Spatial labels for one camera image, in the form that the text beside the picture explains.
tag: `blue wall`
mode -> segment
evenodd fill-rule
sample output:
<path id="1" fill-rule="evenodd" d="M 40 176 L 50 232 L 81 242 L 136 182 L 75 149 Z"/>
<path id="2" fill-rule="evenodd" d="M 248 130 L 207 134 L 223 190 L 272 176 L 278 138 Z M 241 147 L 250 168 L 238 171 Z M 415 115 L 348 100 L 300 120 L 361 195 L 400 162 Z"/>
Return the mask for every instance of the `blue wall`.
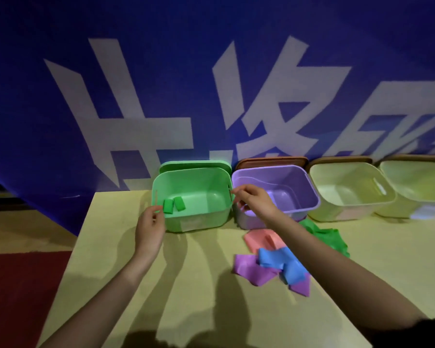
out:
<path id="1" fill-rule="evenodd" d="M 75 234 L 165 161 L 397 151 L 435 153 L 435 0 L 0 0 L 0 183 Z"/>

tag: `red mat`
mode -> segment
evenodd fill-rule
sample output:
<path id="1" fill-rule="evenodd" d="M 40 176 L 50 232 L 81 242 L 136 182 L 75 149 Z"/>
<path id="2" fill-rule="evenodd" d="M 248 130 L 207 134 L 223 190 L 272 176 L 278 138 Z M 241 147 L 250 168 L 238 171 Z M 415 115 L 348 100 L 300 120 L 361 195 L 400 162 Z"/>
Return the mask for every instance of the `red mat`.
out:
<path id="1" fill-rule="evenodd" d="M 34 348 L 70 251 L 0 254 L 0 348 Z"/>

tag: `person's left hand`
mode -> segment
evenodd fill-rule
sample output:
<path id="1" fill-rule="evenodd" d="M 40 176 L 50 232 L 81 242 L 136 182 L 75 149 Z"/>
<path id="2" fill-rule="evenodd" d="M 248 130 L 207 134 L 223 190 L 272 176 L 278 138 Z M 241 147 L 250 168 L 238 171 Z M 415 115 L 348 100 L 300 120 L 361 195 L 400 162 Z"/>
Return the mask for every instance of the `person's left hand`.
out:
<path id="1" fill-rule="evenodd" d="M 135 255 L 151 256 L 154 259 L 160 251 L 165 232 L 163 207 L 154 205 L 146 208 L 135 229 Z"/>

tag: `blue cloth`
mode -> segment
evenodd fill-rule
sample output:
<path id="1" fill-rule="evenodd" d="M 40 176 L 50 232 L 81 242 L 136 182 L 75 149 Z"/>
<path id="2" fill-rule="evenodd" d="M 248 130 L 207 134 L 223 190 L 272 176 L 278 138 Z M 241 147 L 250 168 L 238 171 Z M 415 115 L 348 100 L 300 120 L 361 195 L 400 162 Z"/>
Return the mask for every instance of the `blue cloth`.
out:
<path id="1" fill-rule="evenodd" d="M 288 247 L 277 250 L 258 249 L 259 265 L 281 269 L 287 284 L 296 284 L 305 279 L 307 270 L 300 261 L 293 255 Z"/>
<path id="2" fill-rule="evenodd" d="M 274 269 L 283 269 L 286 263 L 296 259 L 295 255 L 288 247 L 277 250 L 258 249 L 259 265 L 262 267 L 272 267 Z"/>

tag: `bin lid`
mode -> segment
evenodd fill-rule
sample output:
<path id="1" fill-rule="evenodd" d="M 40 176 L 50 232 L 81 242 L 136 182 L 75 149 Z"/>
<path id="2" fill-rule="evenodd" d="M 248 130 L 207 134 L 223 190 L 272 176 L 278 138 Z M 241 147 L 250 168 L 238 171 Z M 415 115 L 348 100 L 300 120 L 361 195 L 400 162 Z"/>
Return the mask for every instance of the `bin lid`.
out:
<path id="1" fill-rule="evenodd" d="M 384 157 L 375 163 L 376 166 L 380 165 L 383 161 L 422 161 L 422 162 L 435 162 L 435 155 L 412 155 L 412 154 L 395 154 Z"/>
<path id="2" fill-rule="evenodd" d="M 331 157 L 319 157 L 318 159 L 312 160 L 306 166 L 306 172 L 309 172 L 311 167 L 318 164 L 332 164 L 338 162 L 365 162 L 372 164 L 373 160 L 369 156 L 331 156 Z"/>
<path id="3" fill-rule="evenodd" d="M 243 168 L 269 167 L 269 166 L 285 166 L 295 165 L 305 167 L 307 158 L 304 156 L 276 156 L 276 157 L 254 157 L 250 159 L 240 160 L 235 166 L 235 170 Z"/>
<path id="4" fill-rule="evenodd" d="M 159 167 L 159 173 L 178 170 L 188 170 L 191 168 L 219 167 L 232 175 L 232 166 L 223 160 L 191 160 L 191 161 L 169 161 Z"/>

